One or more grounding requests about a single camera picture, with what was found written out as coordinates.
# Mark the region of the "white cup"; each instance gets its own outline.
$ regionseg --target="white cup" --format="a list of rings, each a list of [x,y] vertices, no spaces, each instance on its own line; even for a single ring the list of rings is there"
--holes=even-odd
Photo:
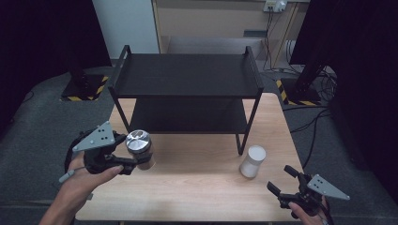
[[[251,146],[242,164],[240,164],[240,172],[248,178],[254,178],[266,155],[266,150],[262,146]]]

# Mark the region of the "wall outlet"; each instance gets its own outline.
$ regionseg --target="wall outlet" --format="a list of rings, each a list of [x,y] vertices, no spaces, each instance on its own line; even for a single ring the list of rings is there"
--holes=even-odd
[[[286,9],[287,0],[267,0],[264,11],[283,12]]]

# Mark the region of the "black curtain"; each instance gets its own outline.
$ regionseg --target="black curtain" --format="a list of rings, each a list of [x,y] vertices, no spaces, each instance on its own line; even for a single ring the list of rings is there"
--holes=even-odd
[[[334,14],[338,4],[345,10]],[[323,43],[329,49],[324,60],[338,79],[333,118],[358,166],[372,170],[398,203],[398,180],[391,177],[398,173],[396,6],[392,0],[312,0],[291,64],[306,64],[325,24],[337,18]]]
[[[0,132],[34,85],[70,63],[111,65],[91,0],[2,0],[0,40]]]

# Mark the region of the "hand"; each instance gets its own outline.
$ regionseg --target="hand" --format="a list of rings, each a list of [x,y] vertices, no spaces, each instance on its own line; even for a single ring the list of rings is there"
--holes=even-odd
[[[294,202],[290,202],[289,203],[289,207],[292,210],[292,212],[294,214],[296,214],[296,216],[298,216],[299,220],[301,220],[301,222],[304,225],[323,225],[323,221],[322,218],[326,218],[325,214],[321,211],[319,211],[319,214],[314,216],[314,217],[310,217],[298,204],[294,203]]]
[[[83,167],[83,157],[84,153],[80,153],[69,164],[69,170]],[[122,170],[123,166],[116,166],[99,174],[91,174],[87,169],[75,171],[75,174],[62,185],[40,224],[70,224],[91,192],[96,187],[112,180]]]

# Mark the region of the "gray carpet floor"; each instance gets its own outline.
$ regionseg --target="gray carpet floor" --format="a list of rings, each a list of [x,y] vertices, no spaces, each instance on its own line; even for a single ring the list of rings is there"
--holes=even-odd
[[[264,61],[261,57],[257,63],[262,70]],[[112,74],[112,68],[109,67],[94,70]],[[274,80],[296,75],[262,72],[261,76],[265,92],[279,94]],[[14,123],[1,137],[0,224],[38,224],[47,206],[29,201],[50,201],[55,197],[58,188],[56,182],[63,174],[64,159],[71,141],[80,131],[102,124],[111,113],[114,103],[106,88],[96,101],[60,101],[68,81],[69,75],[63,74],[35,86],[26,98],[33,96],[21,105],[14,116]],[[314,84],[319,88],[321,82],[317,79]],[[283,109],[297,108],[281,106]],[[294,130],[311,122],[322,110],[297,109],[285,111],[284,115],[289,128]],[[335,224],[398,224],[398,206],[372,172],[360,171],[350,161],[332,117],[320,118],[316,130],[312,125],[301,132],[292,133],[301,163],[309,154],[314,132],[314,151],[305,172],[319,173],[351,197],[350,201],[329,199]],[[76,221],[75,224],[117,223]]]

